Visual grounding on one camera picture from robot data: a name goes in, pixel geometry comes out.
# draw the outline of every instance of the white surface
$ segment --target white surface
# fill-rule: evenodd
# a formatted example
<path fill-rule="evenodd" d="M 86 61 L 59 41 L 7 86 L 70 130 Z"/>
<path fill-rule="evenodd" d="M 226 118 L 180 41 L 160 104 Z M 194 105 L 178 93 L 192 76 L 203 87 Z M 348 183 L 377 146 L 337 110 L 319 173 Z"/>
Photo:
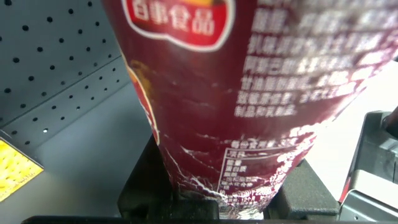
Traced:
<path fill-rule="evenodd" d="M 37 149 L 45 171 L 0 203 L 0 223 L 34 215 L 119 215 L 116 201 L 149 137 L 127 85 Z"/>
<path fill-rule="evenodd" d="M 306 159 L 331 194 L 340 199 L 364 116 L 370 111 L 392 111 L 398 106 L 398 63 L 391 62 L 368 89 L 350 104 L 326 130 L 319 133 Z"/>

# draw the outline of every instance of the yellow price tag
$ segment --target yellow price tag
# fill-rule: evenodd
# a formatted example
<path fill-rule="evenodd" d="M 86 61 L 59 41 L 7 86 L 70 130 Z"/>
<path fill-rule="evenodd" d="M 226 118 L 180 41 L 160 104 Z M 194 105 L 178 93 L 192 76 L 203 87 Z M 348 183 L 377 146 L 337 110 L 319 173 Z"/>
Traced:
<path fill-rule="evenodd" d="M 0 139 L 0 202 L 42 171 L 43 168 Z"/>

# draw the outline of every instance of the gray pegboard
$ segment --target gray pegboard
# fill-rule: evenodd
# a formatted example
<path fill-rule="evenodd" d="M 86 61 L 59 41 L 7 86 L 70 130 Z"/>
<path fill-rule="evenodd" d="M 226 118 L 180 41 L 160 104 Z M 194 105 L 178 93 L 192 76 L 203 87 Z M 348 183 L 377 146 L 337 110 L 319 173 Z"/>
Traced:
<path fill-rule="evenodd" d="M 0 127 L 120 56 L 98 0 L 2 0 L 0 21 Z"/>
<path fill-rule="evenodd" d="M 129 83 L 100 0 L 2 0 L 0 21 L 0 130 L 34 159 Z"/>

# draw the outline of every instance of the metal shelf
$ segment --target metal shelf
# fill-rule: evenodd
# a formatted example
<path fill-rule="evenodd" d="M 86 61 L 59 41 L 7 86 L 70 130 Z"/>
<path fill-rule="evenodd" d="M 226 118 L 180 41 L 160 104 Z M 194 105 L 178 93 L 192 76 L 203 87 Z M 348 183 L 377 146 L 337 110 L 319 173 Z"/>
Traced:
<path fill-rule="evenodd" d="M 36 149 L 45 171 L 0 203 L 3 224 L 33 215 L 118 216 L 117 198 L 150 137 L 132 85 Z"/>

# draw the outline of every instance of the red label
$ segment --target red label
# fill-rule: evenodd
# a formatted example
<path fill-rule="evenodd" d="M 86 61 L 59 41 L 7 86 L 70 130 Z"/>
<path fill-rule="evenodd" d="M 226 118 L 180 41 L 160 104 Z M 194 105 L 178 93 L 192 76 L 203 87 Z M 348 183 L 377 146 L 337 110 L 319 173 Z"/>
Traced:
<path fill-rule="evenodd" d="M 123 8 L 129 25 L 141 35 L 199 52 L 218 50 L 234 19 L 231 0 L 124 0 Z"/>

